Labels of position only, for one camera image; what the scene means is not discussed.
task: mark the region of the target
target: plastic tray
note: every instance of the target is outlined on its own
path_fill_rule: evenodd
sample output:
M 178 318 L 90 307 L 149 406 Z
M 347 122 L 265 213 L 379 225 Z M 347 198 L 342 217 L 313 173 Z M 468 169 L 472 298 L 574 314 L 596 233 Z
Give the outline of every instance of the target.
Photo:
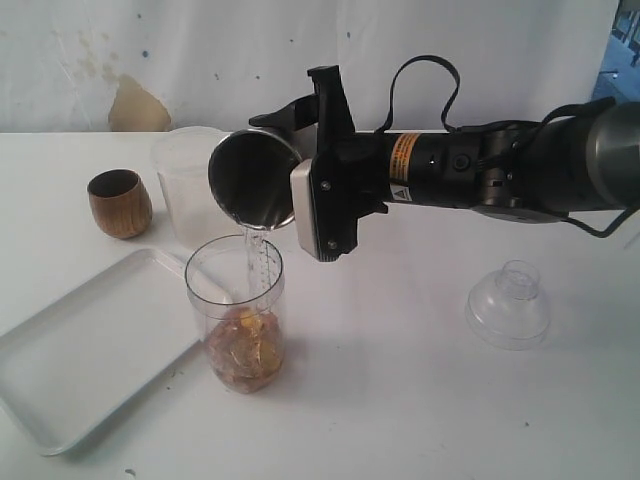
M 74 446 L 198 340 L 183 268 L 138 250 L 0 337 L 0 401 L 40 454 Z

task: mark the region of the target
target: brown cup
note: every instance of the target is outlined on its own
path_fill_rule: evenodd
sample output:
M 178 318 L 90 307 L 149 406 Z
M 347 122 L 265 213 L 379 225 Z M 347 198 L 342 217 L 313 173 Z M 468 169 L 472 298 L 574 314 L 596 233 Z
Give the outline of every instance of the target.
M 131 170 L 109 170 L 87 186 L 91 212 L 107 235 L 125 239 L 144 232 L 153 215 L 140 176 Z

